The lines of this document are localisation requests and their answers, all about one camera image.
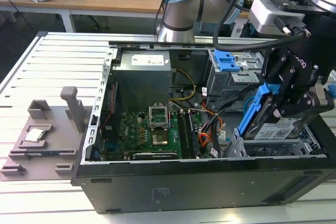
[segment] yellow wire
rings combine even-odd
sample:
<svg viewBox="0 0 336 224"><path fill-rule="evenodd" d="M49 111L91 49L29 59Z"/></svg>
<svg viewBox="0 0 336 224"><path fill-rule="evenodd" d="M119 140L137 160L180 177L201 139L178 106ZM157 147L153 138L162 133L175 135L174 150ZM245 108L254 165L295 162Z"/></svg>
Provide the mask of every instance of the yellow wire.
<svg viewBox="0 0 336 224"><path fill-rule="evenodd" d="M182 98L170 98L169 100L170 101L185 101L185 100L188 100L189 98L193 97L196 93L196 85L194 83L194 81L190 78L189 75L187 75L184 71L182 71L181 69L177 69L178 72L181 72L182 74L184 74L188 79L189 81L193 84L193 92L191 93L191 95L187 96L187 97L182 97Z"/></svg>

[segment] label sticker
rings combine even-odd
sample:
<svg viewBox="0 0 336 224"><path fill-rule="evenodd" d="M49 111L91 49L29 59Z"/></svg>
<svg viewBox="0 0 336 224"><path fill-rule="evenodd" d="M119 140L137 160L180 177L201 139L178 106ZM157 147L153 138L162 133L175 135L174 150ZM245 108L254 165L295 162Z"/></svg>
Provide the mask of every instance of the label sticker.
<svg viewBox="0 0 336 224"><path fill-rule="evenodd" d="M151 203L160 204L167 202L168 196L170 194L170 188L153 188L151 193Z"/></svg>
<svg viewBox="0 0 336 224"><path fill-rule="evenodd" d="M133 55L133 66L164 66L163 55Z"/></svg>
<svg viewBox="0 0 336 224"><path fill-rule="evenodd" d="M247 67L247 63L244 62L244 61L239 61L239 62L237 62L237 64L238 64L239 66L245 66L245 67Z"/></svg>
<svg viewBox="0 0 336 224"><path fill-rule="evenodd" d="M222 140L226 140L226 131L220 131L219 138L222 139Z"/></svg>
<svg viewBox="0 0 336 224"><path fill-rule="evenodd" d="M206 97L207 96L207 88L202 87L202 96Z"/></svg>
<svg viewBox="0 0 336 224"><path fill-rule="evenodd" d="M214 157L218 157L218 151L216 151L215 149L211 148L211 154L214 156Z"/></svg>
<svg viewBox="0 0 336 224"><path fill-rule="evenodd" d="M280 140L285 139L294 129L294 123L299 121L298 118L282 118L277 123L264 123L255 140Z"/></svg>

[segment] blue drive bracket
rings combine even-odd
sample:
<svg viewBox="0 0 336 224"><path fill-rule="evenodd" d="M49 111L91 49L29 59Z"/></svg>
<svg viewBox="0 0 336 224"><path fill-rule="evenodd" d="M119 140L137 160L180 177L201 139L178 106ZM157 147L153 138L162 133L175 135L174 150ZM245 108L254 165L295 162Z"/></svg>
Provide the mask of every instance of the blue drive bracket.
<svg viewBox="0 0 336 224"><path fill-rule="evenodd" d="M235 57L230 52L215 49L214 60L221 72L239 72L240 67L235 61Z"/></svg>
<svg viewBox="0 0 336 224"><path fill-rule="evenodd" d="M262 98L268 93L278 94L279 88L280 88L279 84L267 84L266 82L264 82L264 84L258 88L257 94L251 106L248 108L243 120L241 121L238 127L240 135L242 135L242 133L245 131L246 127L248 126L249 122L252 120L254 115L260 111L262 106L261 105Z"/></svg>

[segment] metal slotted table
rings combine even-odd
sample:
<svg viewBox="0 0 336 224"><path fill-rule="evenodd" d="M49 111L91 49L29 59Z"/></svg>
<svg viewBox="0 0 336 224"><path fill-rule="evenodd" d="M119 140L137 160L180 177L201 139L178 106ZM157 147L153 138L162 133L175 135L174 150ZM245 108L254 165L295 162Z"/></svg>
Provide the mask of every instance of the metal slotted table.
<svg viewBox="0 0 336 224"><path fill-rule="evenodd" d="M29 117L32 99L44 99L51 106L66 105L59 98L62 87L76 86L77 98L84 106L92 106L108 41L155 40L151 35L39 35L0 85L0 167ZM253 40L236 39L234 43ZM211 38L198 37L196 41L210 42ZM233 39L221 42L233 43ZM323 118L336 131L336 110ZM0 182L0 206L0 223L336 223L336 180L285 206L116 215L98 215L81 188L71 186L69 180Z"/></svg>

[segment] cpu chip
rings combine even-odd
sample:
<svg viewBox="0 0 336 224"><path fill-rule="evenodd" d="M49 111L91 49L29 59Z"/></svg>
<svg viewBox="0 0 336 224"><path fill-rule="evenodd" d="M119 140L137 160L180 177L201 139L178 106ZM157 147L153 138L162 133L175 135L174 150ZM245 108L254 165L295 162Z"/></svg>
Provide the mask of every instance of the cpu chip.
<svg viewBox="0 0 336 224"><path fill-rule="evenodd" d="M153 145L168 145L168 131L152 131Z"/></svg>

